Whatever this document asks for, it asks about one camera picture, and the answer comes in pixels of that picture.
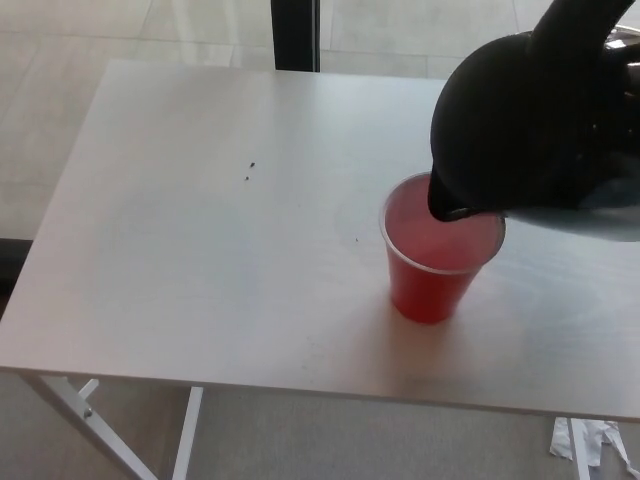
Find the floor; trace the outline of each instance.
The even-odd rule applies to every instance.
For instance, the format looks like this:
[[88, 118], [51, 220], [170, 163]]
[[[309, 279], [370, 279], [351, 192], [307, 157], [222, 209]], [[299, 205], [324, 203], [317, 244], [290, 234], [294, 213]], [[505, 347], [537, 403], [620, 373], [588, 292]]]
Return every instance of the floor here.
[[[446, 78], [550, 0], [323, 0], [327, 72]], [[621, 22], [640, 27], [640, 6]], [[273, 69], [268, 0], [0, 0], [0, 237], [33, 238], [111, 58]], [[157, 472], [188, 391], [103, 382], [92, 402]], [[191, 480], [568, 479], [553, 420], [208, 390]], [[0, 478], [118, 479], [20, 379], [0, 375]], [[623, 425], [640, 464], [640, 428]], [[624, 478], [611, 449], [592, 478]]]

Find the cup rim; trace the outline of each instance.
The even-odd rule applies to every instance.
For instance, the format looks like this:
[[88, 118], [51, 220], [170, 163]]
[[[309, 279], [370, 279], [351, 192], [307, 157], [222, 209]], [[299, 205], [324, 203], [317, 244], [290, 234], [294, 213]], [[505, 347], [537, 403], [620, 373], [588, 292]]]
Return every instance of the cup rim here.
[[484, 265], [489, 263], [498, 254], [498, 252], [502, 248], [502, 245], [504, 243], [504, 238], [506, 236], [506, 231], [507, 231], [507, 225], [506, 225], [505, 220], [504, 220], [504, 215], [500, 215], [498, 213], [482, 214], [482, 215], [492, 215], [492, 216], [495, 217], [495, 219], [500, 224], [501, 235], [499, 236], [499, 239], [496, 241], [496, 247], [495, 247], [494, 252], [483, 263], [481, 263], [479, 265], [475, 265], [473, 267], [465, 268], [463, 270], [441, 270], [441, 269], [438, 269], [438, 268], [429, 267], [428, 265], [422, 265], [421, 263], [418, 263], [415, 260], [410, 259], [404, 253], [402, 253], [398, 249], [398, 247], [396, 247], [393, 244], [393, 242], [391, 241], [391, 239], [389, 238], [389, 234], [387, 233], [387, 226], [386, 226], [385, 217], [386, 217], [386, 213], [387, 213], [387, 207], [389, 206], [389, 201], [391, 200], [391, 196], [395, 193], [395, 191], [401, 185], [404, 185], [408, 181], [413, 180], [415, 178], [424, 177], [424, 176], [431, 177], [431, 171], [422, 172], [422, 173], [416, 173], [414, 175], [410, 175], [409, 177], [406, 177], [403, 180], [401, 180], [400, 182], [396, 183], [391, 188], [391, 190], [389, 191], [389, 194], [387, 195], [386, 200], [384, 201], [384, 204], [382, 205], [382, 208], [380, 209], [380, 214], [378, 216], [378, 223], [379, 223], [379, 226], [380, 226], [380, 231], [382, 232], [382, 237], [384, 238], [385, 243], [387, 244], [387, 246], [389, 248], [391, 248], [391, 250], [393, 250], [393, 253], [395, 253], [398, 257], [400, 257], [402, 259], [402, 261], [404, 261], [404, 262], [408, 263], [409, 265], [411, 265], [412, 267], [415, 267], [415, 268], [417, 268], [419, 270], [422, 270], [424, 272], [435, 273], [435, 274], [438, 274], [438, 275], [463, 275], [463, 274], [479, 271]]

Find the black kettle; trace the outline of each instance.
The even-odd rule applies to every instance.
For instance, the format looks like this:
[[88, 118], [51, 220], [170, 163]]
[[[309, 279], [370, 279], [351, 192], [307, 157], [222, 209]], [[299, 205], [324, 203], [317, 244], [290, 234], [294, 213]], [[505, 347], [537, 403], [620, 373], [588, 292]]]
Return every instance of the black kettle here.
[[616, 27], [632, 3], [555, 0], [462, 62], [431, 126], [434, 217], [640, 240], [640, 32]]

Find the kettle handle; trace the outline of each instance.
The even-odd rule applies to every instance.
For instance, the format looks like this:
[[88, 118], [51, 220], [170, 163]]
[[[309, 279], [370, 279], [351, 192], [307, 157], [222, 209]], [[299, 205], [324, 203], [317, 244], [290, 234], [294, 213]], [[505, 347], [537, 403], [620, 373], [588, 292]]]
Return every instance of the kettle handle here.
[[582, 75], [635, 0], [554, 0], [531, 33], [529, 54], [552, 70]]

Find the table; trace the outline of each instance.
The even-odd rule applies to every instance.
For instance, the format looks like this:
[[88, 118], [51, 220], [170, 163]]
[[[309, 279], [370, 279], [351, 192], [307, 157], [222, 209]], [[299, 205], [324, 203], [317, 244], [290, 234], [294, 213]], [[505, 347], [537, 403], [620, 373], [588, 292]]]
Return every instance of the table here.
[[4, 318], [18, 372], [132, 478], [65, 375], [638, 421], [640, 245], [508, 221], [456, 316], [388, 299], [378, 213], [443, 83], [110, 64]]

